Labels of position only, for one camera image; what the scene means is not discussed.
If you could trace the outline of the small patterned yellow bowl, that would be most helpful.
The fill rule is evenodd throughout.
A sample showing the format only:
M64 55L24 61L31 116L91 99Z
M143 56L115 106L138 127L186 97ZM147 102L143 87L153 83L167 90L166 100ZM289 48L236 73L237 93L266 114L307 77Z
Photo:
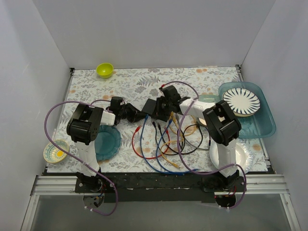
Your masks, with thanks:
M69 144L65 140L58 139L54 142L63 150L69 152ZM45 161L52 164L63 161L66 156L67 154L65 152L55 147L51 142L47 144L43 151L43 157Z

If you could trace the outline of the black network switch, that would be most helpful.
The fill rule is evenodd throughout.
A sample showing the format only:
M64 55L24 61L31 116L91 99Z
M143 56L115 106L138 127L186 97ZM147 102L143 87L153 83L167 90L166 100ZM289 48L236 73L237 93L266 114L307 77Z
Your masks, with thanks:
M148 114L149 116L153 116L155 109L156 109L156 100L148 99L141 111Z

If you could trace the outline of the white paper plate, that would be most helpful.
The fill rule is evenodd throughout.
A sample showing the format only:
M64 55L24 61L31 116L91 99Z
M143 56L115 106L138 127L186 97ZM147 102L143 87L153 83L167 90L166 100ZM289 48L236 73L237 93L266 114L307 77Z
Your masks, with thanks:
M242 167L245 174L248 173L252 169L253 160L255 158L255 156L252 154L251 149L242 140L238 139L235 147L235 154L236 163ZM214 141L212 141L211 143L209 155L211 162L217 169L227 165L223 164L222 166L219 166L220 159L218 157L218 147Z

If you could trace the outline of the teal plastic tray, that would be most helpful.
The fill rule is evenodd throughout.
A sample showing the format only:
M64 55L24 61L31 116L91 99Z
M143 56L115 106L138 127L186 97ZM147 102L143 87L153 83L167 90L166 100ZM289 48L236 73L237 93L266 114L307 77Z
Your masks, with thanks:
M260 109L256 113L248 117L237 116L242 125L239 137L241 139L254 139L272 136L276 131L276 124L261 88L251 82L224 83L218 90L220 98L222 99L224 92L232 88L247 89L260 100Z

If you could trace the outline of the floral table mat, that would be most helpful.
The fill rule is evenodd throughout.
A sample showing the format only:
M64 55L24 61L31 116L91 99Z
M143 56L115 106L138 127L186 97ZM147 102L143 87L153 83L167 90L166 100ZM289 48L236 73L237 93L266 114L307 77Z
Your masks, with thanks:
M141 68L118 69L108 79L97 76L94 70L75 70L67 91L67 104L62 106L60 123L54 137L70 141L66 126L78 102L92 103L107 107L114 96L142 109L147 99L161 95L160 86L172 82L181 96L218 95L219 87L227 82L240 80L235 67L195 67L195 68ZM152 120L130 123L122 120L118 125L122 144L118 153L110 160L100 162L103 172L153 172L159 170L180 171L187 167L212 171L210 155L207 150L208 133L202 128L194 129L194 120L186 116L182 125L188 142L182 158L173 154L177 146L170 145L165 157L155 160L156 142L164 144L175 140L175 126L163 137L157 134Z

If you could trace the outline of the aluminium frame rail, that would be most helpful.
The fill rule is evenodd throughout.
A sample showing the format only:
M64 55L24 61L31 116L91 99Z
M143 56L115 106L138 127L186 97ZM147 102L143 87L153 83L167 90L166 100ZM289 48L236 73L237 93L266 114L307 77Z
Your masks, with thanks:
M76 182L76 176L37 176L21 230L29 231L31 229L40 195L74 195ZM284 175L248 175L246 194L279 194L291 230L300 230Z

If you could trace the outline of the beige square dish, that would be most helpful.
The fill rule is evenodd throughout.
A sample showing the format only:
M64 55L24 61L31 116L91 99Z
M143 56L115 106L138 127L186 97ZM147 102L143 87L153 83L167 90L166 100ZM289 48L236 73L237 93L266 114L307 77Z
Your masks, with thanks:
M207 126L204 116L198 116L198 121L200 124Z

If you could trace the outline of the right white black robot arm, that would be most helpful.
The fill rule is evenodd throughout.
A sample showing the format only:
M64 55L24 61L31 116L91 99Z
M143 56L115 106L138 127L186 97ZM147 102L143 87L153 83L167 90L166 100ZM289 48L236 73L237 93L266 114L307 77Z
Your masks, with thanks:
M234 112L224 100L217 103L205 103L198 97L181 97L176 88L167 83L160 87L163 96L148 99L149 115L159 120L167 120L170 113L180 113L183 117L190 115L203 118L213 144L217 146L218 167L213 172L198 172L190 167L194 174L207 176L207 184L214 189L229 191L235 186L239 177L236 164L235 147L242 128Z

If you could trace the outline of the black mounting base plate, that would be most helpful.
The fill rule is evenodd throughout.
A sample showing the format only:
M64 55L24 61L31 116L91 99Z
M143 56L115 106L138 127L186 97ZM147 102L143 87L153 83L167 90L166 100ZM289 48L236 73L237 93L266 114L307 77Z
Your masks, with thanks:
M215 193L241 193L243 177L224 180L218 173L201 176L164 175L160 173L106 173L109 181L102 177L86 177L77 174L76 193L102 194L106 203L115 199L120 202L171 202L199 201L215 203Z

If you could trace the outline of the teal scalloped plate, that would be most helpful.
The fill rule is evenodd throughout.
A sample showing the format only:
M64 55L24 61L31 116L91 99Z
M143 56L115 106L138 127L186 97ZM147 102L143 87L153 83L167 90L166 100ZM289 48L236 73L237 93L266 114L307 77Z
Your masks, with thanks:
M97 161L113 158L121 146L121 135L116 127L100 125L94 141Z

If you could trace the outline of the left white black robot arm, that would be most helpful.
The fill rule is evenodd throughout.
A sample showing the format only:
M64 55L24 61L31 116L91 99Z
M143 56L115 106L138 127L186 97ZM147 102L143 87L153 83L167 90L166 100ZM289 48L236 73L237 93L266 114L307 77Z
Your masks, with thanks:
M114 126L121 119L133 123L144 119L146 113L140 111L130 103L125 103L122 97L112 97L109 108L103 109L85 104L78 104L66 131L75 143L79 158L84 162L77 178L91 192L98 192L102 188L102 180L96 172L100 167L96 158L95 143L101 125Z

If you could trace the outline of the light green plate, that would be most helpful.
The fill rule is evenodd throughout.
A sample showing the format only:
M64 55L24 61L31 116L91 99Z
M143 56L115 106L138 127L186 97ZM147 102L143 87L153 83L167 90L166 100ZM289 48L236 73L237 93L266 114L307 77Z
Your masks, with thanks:
M205 103L217 103L220 101L220 98L218 95L202 94L199 95L198 100Z

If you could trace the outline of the lime green bowl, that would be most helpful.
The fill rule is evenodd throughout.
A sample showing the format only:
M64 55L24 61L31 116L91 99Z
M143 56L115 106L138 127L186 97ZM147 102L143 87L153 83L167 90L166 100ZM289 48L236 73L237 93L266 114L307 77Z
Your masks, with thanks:
M103 79L110 78L113 74L113 71L114 67L110 63L102 63L96 68L97 75Z

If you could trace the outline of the blue striped white plate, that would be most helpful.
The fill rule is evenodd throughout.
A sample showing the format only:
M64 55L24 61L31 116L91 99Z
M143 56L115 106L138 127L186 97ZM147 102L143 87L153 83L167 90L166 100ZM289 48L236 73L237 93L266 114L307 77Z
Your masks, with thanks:
M239 117L252 116L260 109L259 98L243 88L232 88L224 92L222 100L226 101L234 114Z

